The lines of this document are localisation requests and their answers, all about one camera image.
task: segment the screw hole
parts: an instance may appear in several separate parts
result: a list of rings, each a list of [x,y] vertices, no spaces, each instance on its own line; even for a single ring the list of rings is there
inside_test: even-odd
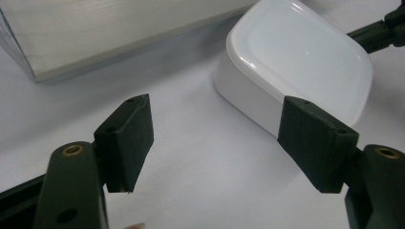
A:
[[[107,133],[112,133],[112,132],[114,132],[115,130],[116,130],[116,128],[110,127],[110,128],[108,128],[107,130],[105,130],[105,132],[107,132]]]
[[[376,151],[379,154],[381,154],[382,156],[386,157],[386,158],[390,158],[390,159],[399,158],[399,153],[397,153],[395,151],[391,151],[391,150],[388,150],[388,149],[377,149]]]
[[[84,147],[82,145],[71,145],[63,149],[63,156],[75,156],[83,152]]]
[[[66,222],[73,220],[76,216],[77,216],[77,210],[75,208],[70,208],[68,210],[61,212],[57,216],[56,222],[57,223],[66,223]]]

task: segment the white surface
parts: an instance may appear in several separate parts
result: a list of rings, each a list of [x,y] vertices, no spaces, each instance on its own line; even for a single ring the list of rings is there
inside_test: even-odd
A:
[[[35,80],[245,12],[257,0],[0,0]]]
[[[398,1],[306,1],[344,32]],[[151,95],[156,141],[134,194],[107,194],[111,228],[349,228],[341,195],[321,195],[275,138],[224,100],[212,73],[227,21],[45,84],[0,52],[0,191],[44,173],[58,146],[92,141],[126,98]],[[358,146],[405,151],[404,49],[372,55]]]
[[[299,1],[260,1],[229,34],[226,49],[237,70],[220,70],[218,91],[275,136],[286,95],[310,100],[349,126],[366,105],[369,56]],[[220,68],[232,68],[227,57]]]

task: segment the white rounded box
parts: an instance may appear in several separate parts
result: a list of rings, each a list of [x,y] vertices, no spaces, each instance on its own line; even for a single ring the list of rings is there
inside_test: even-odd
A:
[[[373,79],[368,54],[296,0],[263,0],[226,39],[218,92],[273,135],[285,95],[309,100],[352,126]]]

